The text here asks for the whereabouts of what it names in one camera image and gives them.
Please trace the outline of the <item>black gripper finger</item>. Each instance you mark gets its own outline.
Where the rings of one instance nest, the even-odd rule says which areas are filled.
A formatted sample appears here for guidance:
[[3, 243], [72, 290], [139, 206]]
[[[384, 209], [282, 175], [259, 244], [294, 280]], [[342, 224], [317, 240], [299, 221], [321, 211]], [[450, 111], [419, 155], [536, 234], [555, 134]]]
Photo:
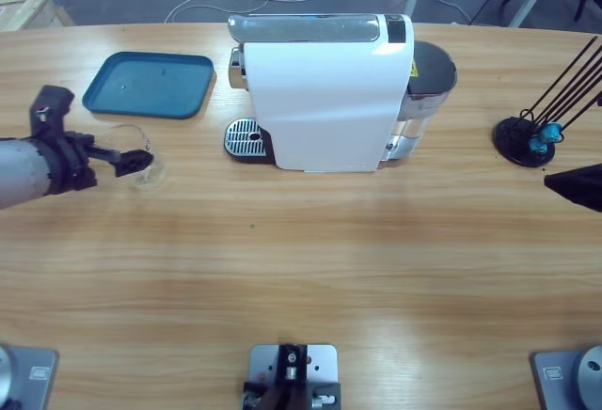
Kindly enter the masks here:
[[598, 213], [602, 210], [601, 164], [546, 175], [544, 184], [572, 203]]

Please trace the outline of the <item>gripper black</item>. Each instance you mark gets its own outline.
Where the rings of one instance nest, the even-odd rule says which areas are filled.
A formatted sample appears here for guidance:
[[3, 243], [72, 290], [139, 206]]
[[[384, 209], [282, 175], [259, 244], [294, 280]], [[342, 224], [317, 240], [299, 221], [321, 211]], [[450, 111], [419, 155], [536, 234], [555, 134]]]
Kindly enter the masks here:
[[32, 144], [44, 159], [49, 181], [45, 194], [65, 194], [95, 187], [98, 182], [95, 171], [89, 165], [90, 159], [113, 164], [115, 176], [135, 174], [148, 168], [154, 159], [146, 150], [117, 150], [95, 144], [92, 134], [65, 132], [64, 134], [38, 134], [32, 137]]

